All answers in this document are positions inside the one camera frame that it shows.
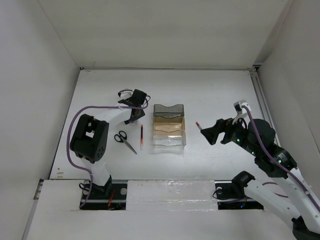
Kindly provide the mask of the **small clear clip jar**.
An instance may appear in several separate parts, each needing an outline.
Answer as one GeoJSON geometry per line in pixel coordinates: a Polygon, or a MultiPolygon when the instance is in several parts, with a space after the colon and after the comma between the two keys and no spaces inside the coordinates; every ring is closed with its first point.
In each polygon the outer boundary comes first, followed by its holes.
{"type": "Polygon", "coordinates": [[[135,122],[137,122],[141,118],[141,112],[140,111],[135,112],[134,117],[135,117],[135,122]]]}

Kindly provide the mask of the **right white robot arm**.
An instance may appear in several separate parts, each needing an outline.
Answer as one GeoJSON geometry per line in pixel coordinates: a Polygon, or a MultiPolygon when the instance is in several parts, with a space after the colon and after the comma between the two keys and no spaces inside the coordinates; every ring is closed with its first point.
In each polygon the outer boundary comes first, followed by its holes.
{"type": "Polygon", "coordinates": [[[200,130],[210,145],[219,134],[221,144],[235,143],[254,156],[254,163],[286,194],[288,201],[264,187],[247,171],[238,173],[229,183],[216,185],[213,197],[226,204],[252,199],[280,218],[297,240],[320,238],[320,201],[304,182],[293,157],[275,144],[275,130],[263,119],[219,119],[215,125],[200,130]]]}

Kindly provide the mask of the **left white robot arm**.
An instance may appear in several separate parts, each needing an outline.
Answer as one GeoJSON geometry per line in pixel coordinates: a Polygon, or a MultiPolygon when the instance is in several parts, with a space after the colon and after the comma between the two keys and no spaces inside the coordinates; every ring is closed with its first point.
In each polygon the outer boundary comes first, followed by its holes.
{"type": "Polygon", "coordinates": [[[142,90],[123,89],[112,106],[90,105],[72,118],[66,137],[66,156],[71,166],[89,174],[88,195],[93,192],[107,198],[112,191],[112,176],[103,156],[109,130],[119,124],[131,124],[144,117],[151,97],[142,90]]]}

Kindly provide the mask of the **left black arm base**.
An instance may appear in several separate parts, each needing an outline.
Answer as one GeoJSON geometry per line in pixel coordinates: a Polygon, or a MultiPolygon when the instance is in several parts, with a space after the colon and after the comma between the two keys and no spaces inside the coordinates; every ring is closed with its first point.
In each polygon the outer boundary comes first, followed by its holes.
{"type": "Polygon", "coordinates": [[[126,210],[128,182],[113,180],[107,194],[98,190],[97,186],[92,186],[89,194],[90,182],[85,181],[79,184],[81,189],[81,199],[79,208],[85,211],[124,211],[126,210]]]}

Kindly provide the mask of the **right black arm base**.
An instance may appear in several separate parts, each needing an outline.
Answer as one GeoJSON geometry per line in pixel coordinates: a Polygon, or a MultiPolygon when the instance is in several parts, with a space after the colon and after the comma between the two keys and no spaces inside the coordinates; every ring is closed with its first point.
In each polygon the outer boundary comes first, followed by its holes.
{"type": "Polygon", "coordinates": [[[212,197],[217,200],[218,210],[264,210],[264,206],[247,197],[244,188],[255,177],[246,171],[237,174],[232,180],[214,182],[212,197]]]}

